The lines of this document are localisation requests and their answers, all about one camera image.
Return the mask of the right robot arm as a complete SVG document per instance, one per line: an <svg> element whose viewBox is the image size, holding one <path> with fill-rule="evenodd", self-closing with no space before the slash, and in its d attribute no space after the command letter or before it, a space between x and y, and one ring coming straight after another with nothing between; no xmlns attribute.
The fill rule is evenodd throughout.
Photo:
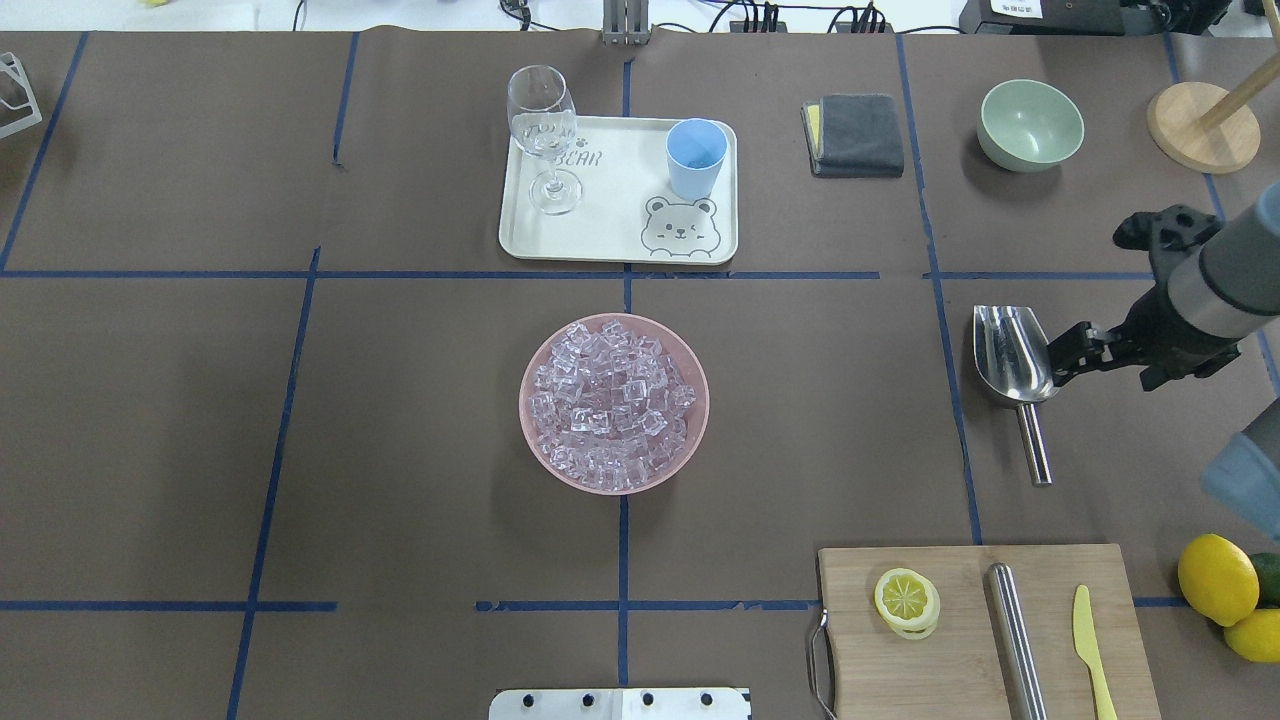
<svg viewBox="0 0 1280 720"><path fill-rule="evenodd" d="M1229 222L1181 204L1138 211L1112 242L1148 254L1155 286L1120 325L1101 331L1080 322L1050 343L1057 387L1124 366L1140 366L1146 391L1207 378L1238 357L1242 340L1277 318L1277 183Z"/></svg>

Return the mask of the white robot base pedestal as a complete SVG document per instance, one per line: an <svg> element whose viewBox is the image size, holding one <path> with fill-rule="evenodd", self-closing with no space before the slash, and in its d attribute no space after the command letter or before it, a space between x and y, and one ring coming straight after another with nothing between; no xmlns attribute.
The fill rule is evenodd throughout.
<svg viewBox="0 0 1280 720"><path fill-rule="evenodd" d="M508 689L489 719L750 719L750 692L732 687Z"/></svg>

